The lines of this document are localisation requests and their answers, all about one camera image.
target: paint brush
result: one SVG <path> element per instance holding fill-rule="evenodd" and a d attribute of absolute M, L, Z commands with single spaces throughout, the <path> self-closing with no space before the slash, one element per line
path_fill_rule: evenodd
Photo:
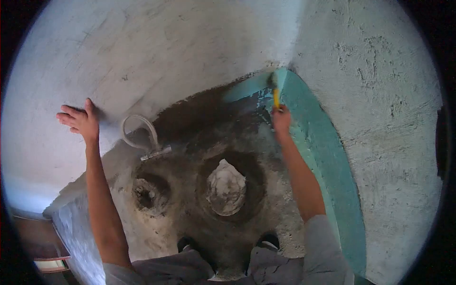
<path fill-rule="evenodd" d="M 275 72 L 271 72 L 271 74 L 268 77 L 267 81 L 268 87 L 272 88 L 272 94 L 274 97 L 274 106 L 278 109 L 280 109 L 280 103 L 279 103 L 279 89 L 277 88 L 277 74 Z"/>

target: hose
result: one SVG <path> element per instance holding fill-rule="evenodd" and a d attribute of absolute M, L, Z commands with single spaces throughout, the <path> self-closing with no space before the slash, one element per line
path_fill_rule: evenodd
<path fill-rule="evenodd" d="M 150 143 L 152 144 L 152 149 L 145 146 L 145 145 L 138 145 L 138 144 L 135 144 L 134 142 L 130 141 L 129 139 L 127 139 L 127 134 L 125 133 L 125 122 L 128 120 L 128 118 L 130 117 L 135 117 L 135 118 L 138 118 L 140 119 L 141 121 L 143 121 L 146 126 L 149 128 L 149 131 L 150 131 L 150 136 L 149 136 L 149 139 L 150 139 Z M 120 132 L 121 132 L 121 135 L 122 135 L 122 139 L 130 146 L 132 147 L 135 147 L 135 148 L 138 148 L 138 149 L 143 149 L 143 150 L 159 150 L 160 149 L 160 145 L 158 144 L 158 137 L 157 137 L 157 132 L 155 131 L 155 128 L 154 128 L 154 125 L 152 125 L 152 123 L 143 115 L 139 115 L 139 114 L 130 114 L 128 115 L 123 121 L 122 123 L 120 124 Z"/>

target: teal painted wall section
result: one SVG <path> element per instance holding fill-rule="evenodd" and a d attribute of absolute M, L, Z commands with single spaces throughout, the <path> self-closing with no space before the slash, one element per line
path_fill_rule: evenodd
<path fill-rule="evenodd" d="M 340 240 L 342 252 L 353 271 L 365 276 L 366 239 L 358 191 L 336 129 L 298 75 L 285 68 L 275 73 L 280 101 L 289 108 L 293 118 L 290 133 L 320 184 L 326 214 Z M 262 73 L 240 82 L 225 94 L 225 101 L 233 102 L 264 90 L 268 76 Z M 260 92 L 259 100 L 272 98 L 270 93 L 263 93 Z M 272 109 L 272 100 L 265 104 L 268 110 Z"/>
<path fill-rule="evenodd" d="M 281 100 L 305 136 L 304 142 L 295 141 L 298 149 L 310 149 L 331 197 L 342 251 L 353 271 L 365 276 L 366 237 L 358 190 L 336 129 L 307 84 L 293 72 L 287 73 Z"/>

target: white wall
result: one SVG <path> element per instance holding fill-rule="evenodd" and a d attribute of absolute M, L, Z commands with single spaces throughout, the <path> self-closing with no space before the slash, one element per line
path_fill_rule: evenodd
<path fill-rule="evenodd" d="M 196 92 L 289 63 L 347 151 L 366 227 L 366 275 L 395 283 L 419 252 L 440 198 L 441 102 L 430 56 L 394 1 L 51 1 L 4 100 L 8 200 L 41 212 L 84 172 L 81 138 L 55 119 L 61 104 L 90 97 L 105 112 L 105 153 L 129 112 L 153 116 Z"/>

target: hand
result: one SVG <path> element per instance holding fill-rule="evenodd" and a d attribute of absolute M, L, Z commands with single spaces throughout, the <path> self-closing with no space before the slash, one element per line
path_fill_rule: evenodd
<path fill-rule="evenodd" d="M 81 134 L 86 144 L 98 144 L 99 125 L 95 115 L 94 105 L 87 98 L 84 104 L 84 111 L 78 111 L 67 105 L 60 108 L 64 113 L 57 113 L 56 118 L 61 124 L 70 127 L 70 132 Z"/>
<path fill-rule="evenodd" d="M 280 142 L 282 138 L 290 135 L 291 114 L 285 105 L 280 105 L 280 110 L 272 107 L 272 125 Z"/>

